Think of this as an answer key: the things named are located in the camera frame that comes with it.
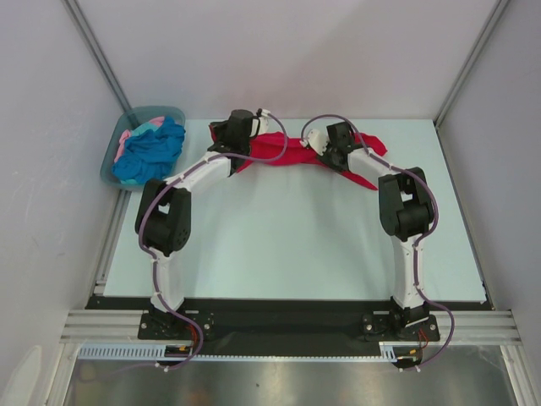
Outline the red t shirt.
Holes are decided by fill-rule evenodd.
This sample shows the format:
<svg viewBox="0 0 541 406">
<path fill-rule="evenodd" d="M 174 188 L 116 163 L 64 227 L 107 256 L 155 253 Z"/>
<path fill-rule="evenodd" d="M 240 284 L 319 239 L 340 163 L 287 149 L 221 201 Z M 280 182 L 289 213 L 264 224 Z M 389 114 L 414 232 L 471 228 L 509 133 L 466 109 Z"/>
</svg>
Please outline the red t shirt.
<svg viewBox="0 0 541 406">
<path fill-rule="evenodd" d="M 209 124 L 210 136 L 213 141 L 218 141 L 219 136 L 225 132 L 225 124 L 225 122 L 211 122 Z M 379 156 L 384 156 L 386 154 L 387 149 L 379 138 L 365 133 L 362 133 L 361 135 L 367 146 L 375 153 Z M 264 159 L 273 158 L 281 152 L 283 141 L 283 133 L 280 131 L 259 135 L 257 138 L 250 141 L 250 155 Z M 285 154 L 278 160 L 270 162 L 270 165 L 274 167 L 287 167 L 300 164 L 325 167 L 325 164 L 316 157 L 316 152 L 305 149 L 301 145 L 301 140 L 299 138 L 290 138 L 287 142 Z M 367 189 L 377 190 L 377 187 L 373 182 L 359 174 L 354 174 L 349 170 L 341 171 L 339 174 Z"/>
</svg>

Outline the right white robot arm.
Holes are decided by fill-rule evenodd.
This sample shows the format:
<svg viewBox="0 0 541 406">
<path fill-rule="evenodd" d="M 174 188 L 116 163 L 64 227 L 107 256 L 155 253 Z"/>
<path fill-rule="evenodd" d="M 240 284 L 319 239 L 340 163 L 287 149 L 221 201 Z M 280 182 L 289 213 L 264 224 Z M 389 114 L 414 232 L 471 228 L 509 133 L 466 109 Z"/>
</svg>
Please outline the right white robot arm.
<svg viewBox="0 0 541 406">
<path fill-rule="evenodd" d="M 326 133 L 311 130 L 308 145 L 325 166 L 360 175 L 378 191 L 380 224 L 391 237 L 395 261 L 392 299 L 403 309 L 390 318 L 391 332 L 409 339 L 420 329 L 411 310 L 424 305 L 422 279 L 423 240 L 434 229 L 438 211 L 424 171 L 400 169 L 378 156 L 353 133 L 348 123 L 329 125 Z"/>
</svg>

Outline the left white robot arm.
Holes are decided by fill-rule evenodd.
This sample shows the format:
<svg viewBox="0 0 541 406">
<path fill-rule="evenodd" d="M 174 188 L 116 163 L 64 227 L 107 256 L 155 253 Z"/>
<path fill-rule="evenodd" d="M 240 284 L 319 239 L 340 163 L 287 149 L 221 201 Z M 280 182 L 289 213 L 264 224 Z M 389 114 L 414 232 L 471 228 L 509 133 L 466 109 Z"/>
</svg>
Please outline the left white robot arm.
<svg viewBox="0 0 541 406">
<path fill-rule="evenodd" d="M 189 241 L 193 197 L 239 172 L 251 155 L 250 141 L 266 129 L 268 120 L 261 110 L 234 110 L 227 120 L 210 124 L 213 144 L 194 165 L 170 178 L 145 183 L 135 232 L 139 247 L 150 256 L 150 302 L 162 311 L 156 325 L 167 337 L 179 337 L 187 327 L 186 316 L 176 311 L 185 294 L 171 262 Z"/>
</svg>

